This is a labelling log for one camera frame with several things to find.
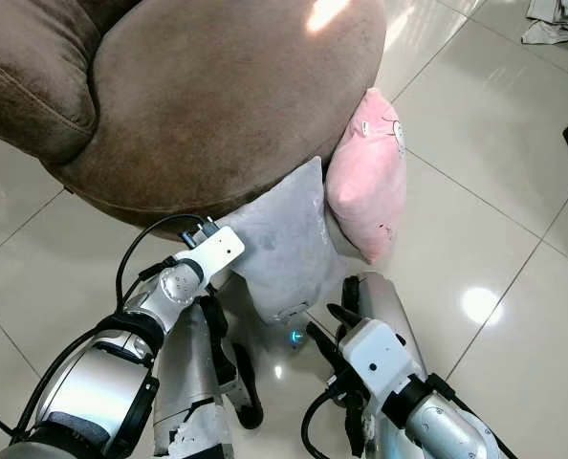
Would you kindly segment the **crumpled grey cloth pile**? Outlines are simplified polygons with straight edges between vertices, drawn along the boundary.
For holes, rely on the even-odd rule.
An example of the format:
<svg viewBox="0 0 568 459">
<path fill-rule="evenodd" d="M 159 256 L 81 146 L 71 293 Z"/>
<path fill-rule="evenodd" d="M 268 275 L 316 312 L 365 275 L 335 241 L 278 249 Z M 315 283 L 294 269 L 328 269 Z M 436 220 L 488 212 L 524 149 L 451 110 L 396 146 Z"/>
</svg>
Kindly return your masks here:
<svg viewBox="0 0 568 459">
<path fill-rule="evenodd" d="M 568 0 L 530 0 L 525 17 L 532 23 L 520 42 L 554 45 L 568 42 Z"/>
</svg>

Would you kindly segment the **grey plush pillow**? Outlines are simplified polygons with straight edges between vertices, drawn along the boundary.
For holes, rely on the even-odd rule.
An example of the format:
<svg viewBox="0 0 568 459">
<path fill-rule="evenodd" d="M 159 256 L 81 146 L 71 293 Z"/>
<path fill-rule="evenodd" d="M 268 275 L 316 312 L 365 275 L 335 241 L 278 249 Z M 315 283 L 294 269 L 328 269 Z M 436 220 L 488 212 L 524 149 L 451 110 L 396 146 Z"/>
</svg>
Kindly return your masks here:
<svg viewBox="0 0 568 459">
<path fill-rule="evenodd" d="M 231 269 L 248 284 L 262 322 L 289 322 L 341 283 L 345 264 L 326 223 L 320 157 L 217 224 L 232 228 L 245 244 Z"/>
</svg>

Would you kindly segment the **brown suede sofa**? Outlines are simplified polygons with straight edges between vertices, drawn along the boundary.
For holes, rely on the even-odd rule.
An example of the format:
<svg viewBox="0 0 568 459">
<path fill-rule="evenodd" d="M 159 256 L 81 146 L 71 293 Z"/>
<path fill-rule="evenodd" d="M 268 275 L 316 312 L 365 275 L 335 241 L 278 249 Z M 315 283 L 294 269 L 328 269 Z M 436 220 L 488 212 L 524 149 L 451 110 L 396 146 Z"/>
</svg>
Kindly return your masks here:
<svg viewBox="0 0 568 459">
<path fill-rule="evenodd" d="M 223 217 L 331 158 L 385 0 L 0 0 L 0 140 L 109 217 Z"/>
</svg>

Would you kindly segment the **silver left robot leg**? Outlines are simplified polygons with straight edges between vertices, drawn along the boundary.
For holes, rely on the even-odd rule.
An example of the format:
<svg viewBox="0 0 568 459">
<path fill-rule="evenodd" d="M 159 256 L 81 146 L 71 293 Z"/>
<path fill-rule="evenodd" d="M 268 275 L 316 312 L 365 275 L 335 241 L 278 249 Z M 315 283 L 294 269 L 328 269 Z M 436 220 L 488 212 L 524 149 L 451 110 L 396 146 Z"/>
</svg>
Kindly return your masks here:
<svg viewBox="0 0 568 459">
<path fill-rule="evenodd" d="M 230 419 L 255 429 L 265 419 L 248 350 L 227 337 L 226 312 L 205 295 L 166 338 L 154 373 L 156 458 L 235 459 Z"/>
</svg>

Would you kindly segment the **silver right robot leg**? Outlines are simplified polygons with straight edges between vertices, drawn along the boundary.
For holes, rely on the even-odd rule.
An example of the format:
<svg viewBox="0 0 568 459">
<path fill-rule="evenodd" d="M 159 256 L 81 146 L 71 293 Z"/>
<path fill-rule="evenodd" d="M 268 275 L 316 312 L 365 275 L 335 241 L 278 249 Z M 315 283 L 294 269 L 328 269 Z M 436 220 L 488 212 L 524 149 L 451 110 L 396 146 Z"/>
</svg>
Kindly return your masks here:
<svg viewBox="0 0 568 459">
<path fill-rule="evenodd" d="M 375 271 L 364 271 L 349 276 L 342 283 L 341 306 L 361 317 L 379 319 L 393 329 L 404 341 L 407 353 L 415 361 L 421 381 L 429 372 L 423 354 L 415 339 L 404 305 L 393 281 Z"/>
</svg>

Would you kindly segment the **pink plush pillow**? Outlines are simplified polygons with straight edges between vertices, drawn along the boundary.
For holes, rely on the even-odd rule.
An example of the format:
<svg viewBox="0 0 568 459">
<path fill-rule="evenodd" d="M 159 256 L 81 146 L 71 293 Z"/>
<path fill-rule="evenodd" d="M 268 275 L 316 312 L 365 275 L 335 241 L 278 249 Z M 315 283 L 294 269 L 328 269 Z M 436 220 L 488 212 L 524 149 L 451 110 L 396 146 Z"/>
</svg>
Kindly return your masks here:
<svg viewBox="0 0 568 459">
<path fill-rule="evenodd" d="M 393 250 L 404 213 L 404 126 L 380 89 L 368 88 L 342 131 L 326 172 L 326 200 L 363 261 Z"/>
</svg>

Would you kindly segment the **silver robot leg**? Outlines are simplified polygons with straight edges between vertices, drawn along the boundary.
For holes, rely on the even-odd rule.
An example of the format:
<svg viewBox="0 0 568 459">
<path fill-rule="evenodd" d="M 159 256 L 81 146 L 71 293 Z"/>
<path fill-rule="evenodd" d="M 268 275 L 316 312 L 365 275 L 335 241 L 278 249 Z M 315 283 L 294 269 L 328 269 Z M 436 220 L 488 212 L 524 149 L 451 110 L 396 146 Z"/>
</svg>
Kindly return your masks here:
<svg viewBox="0 0 568 459">
<path fill-rule="evenodd" d="M 156 458 L 235 459 L 230 419 L 255 429 L 265 419 L 248 350 L 227 337 L 226 312 L 205 295 L 166 338 L 154 373 Z"/>
<path fill-rule="evenodd" d="M 407 353 L 415 361 L 421 381 L 429 372 L 423 354 L 415 339 L 404 305 L 393 281 L 375 271 L 364 271 L 349 276 L 342 283 L 341 306 L 361 317 L 379 319 L 393 329 L 404 341 Z"/>
</svg>

